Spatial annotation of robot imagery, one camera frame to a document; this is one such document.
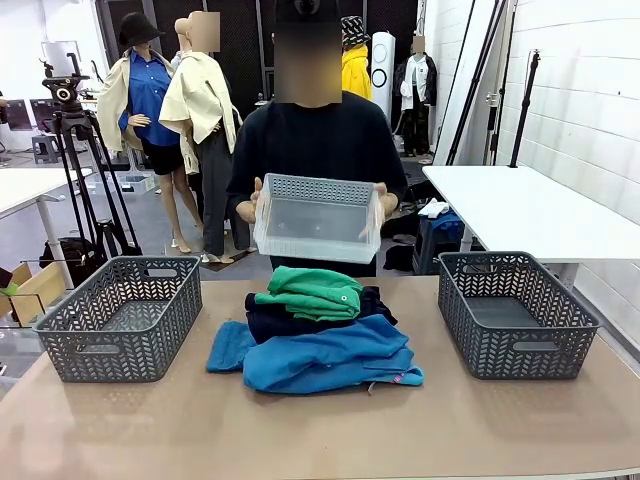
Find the person's left hand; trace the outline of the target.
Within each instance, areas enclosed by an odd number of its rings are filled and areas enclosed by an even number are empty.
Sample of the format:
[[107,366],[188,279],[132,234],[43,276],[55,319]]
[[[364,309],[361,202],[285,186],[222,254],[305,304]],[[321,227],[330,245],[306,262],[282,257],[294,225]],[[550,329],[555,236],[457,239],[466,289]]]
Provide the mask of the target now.
[[359,234],[360,238],[379,233],[387,218],[394,213],[398,206],[395,194],[387,190],[385,183],[374,185],[374,193],[368,208],[368,216],[364,229]]

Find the person's right hand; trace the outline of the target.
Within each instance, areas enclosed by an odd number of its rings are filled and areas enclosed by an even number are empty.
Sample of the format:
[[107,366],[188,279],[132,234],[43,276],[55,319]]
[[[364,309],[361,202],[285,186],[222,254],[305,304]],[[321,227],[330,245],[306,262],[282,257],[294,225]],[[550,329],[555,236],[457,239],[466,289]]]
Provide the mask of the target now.
[[254,179],[254,192],[251,194],[249,203],[249,222],[252,224],[256,221],[256,208],[262,188],[262,180],[259,177],[256,177]]

